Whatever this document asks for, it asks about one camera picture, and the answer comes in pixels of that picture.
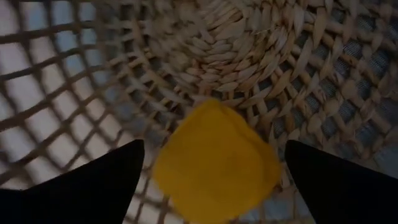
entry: yellow cloth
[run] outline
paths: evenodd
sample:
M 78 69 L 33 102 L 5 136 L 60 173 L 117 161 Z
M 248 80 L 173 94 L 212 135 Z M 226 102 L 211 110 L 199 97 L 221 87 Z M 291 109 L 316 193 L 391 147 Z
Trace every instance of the yellow cloth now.
M 208 100 L 171 135 L 153 175 L 185 219 L 220 223 L 264 200 L 279 181 L 280 165 L 240 115 Z

